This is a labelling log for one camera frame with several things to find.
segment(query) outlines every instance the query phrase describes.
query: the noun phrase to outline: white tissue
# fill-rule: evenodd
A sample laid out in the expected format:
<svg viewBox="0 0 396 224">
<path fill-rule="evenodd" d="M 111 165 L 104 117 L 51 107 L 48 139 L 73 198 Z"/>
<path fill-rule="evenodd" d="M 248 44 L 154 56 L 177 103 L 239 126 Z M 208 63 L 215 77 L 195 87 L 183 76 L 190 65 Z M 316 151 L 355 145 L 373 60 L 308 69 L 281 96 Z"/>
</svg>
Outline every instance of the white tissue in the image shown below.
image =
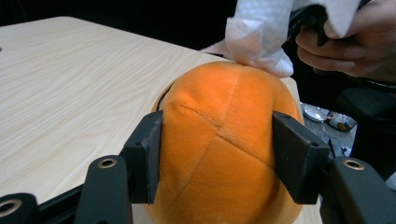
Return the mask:
<svg viewBox="0 0 396 224">
<path fill-rule="evenodd" d="M 281 48 L 287 40 L 290 13 L 310 5 L 322 5 L 328 23 L 342 37 L 347 33 L 359 0 L 238 0 L 227 20 L 224 40 L 202 49 L 237 63 L 265 70 L 277 77 L 293 74 L 290 58 Z"/>
</svg>

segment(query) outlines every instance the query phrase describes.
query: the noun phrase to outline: finger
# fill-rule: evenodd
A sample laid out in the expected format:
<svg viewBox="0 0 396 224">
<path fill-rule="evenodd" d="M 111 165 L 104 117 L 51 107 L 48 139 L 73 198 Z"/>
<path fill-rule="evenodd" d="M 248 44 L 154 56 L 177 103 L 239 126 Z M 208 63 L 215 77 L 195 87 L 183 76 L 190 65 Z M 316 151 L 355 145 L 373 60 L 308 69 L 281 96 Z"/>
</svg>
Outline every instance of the finger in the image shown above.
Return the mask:
<svg viewBox="0 0 396 224">
<path fill-rule="evenodd" d="M 344 37 L 394 23 L 396 20 L 395 9 L 396 1 L 393 0 L 373 0 L 369 2 L 356 12 Z"/>
<path fill-rule="evenodd" d="M 351 70 L 355 66 L 352 61 L 321 57 L 311 54 L 301 47 L 297 48 L 297 55 L 302 62 L 324 71 L 344 72 Z"/>
<path fill-rule="evenodd" d="M 302 30 L 296 36 L 296 43 L 313 55 L 339 60 L 356 60 L 365 55 L 365 48 L 345 40 L 329 40 L 322 47 L 317 46 L 318 34 Z"/>
</svg>

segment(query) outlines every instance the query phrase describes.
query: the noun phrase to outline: wooden table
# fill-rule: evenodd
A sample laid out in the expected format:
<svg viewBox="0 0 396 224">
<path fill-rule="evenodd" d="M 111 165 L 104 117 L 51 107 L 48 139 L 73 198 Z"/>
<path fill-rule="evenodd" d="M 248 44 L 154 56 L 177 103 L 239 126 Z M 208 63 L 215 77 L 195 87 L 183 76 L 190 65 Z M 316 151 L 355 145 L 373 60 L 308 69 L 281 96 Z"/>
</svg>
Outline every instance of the wooden table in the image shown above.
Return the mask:
<svg viewBox="0 0 396 224">
<path fill-rule="evenodd" d="M 223 60 L 73 18 L 0 27 L 0 197 L 39 203 L 118 155 L 160 92 L 196 65 Z M 283 81 L 299 103 L 294 80 Z M 151 223 L 134 204 L 135 223 Z M 305 206 L 296 223 L 319 223 Z"/>
</svg>

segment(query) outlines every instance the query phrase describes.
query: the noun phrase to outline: human hand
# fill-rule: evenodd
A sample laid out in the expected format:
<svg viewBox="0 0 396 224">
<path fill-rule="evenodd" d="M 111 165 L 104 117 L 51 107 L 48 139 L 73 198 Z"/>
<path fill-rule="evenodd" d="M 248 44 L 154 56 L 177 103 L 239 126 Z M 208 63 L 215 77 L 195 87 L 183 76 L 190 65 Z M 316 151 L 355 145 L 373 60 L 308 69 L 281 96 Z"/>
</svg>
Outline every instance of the human hand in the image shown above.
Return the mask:
<svg viewBox="0 0 396 224">
<path fill-rule="evenodd" d="M 298 56 L 317 69 L 396 83 L 395 12 L 396 0 L 373 0 L 358 10 L 345 36 L 336 36 L 326 22 L 330 40 L 322 47 L 318 34 L 302 27 Z"/>
</svg>

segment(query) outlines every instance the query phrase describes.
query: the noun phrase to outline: orange plush ball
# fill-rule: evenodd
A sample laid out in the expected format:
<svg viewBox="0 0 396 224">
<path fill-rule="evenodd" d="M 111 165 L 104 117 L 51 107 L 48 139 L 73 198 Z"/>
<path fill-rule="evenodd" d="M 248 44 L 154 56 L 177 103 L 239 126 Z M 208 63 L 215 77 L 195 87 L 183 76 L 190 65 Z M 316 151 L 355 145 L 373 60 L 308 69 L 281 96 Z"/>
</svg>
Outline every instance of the orange plush ball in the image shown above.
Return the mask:
<svg viewBox="0 0 396 224">
<path fill-rule="evenodd" d="M 155 223 L 292 223 L 301 211 L 275 173 L 272 112 L 301 120 L 287 87 L 230 62 L 175 80 L 163 110 Z"/>
</svg>

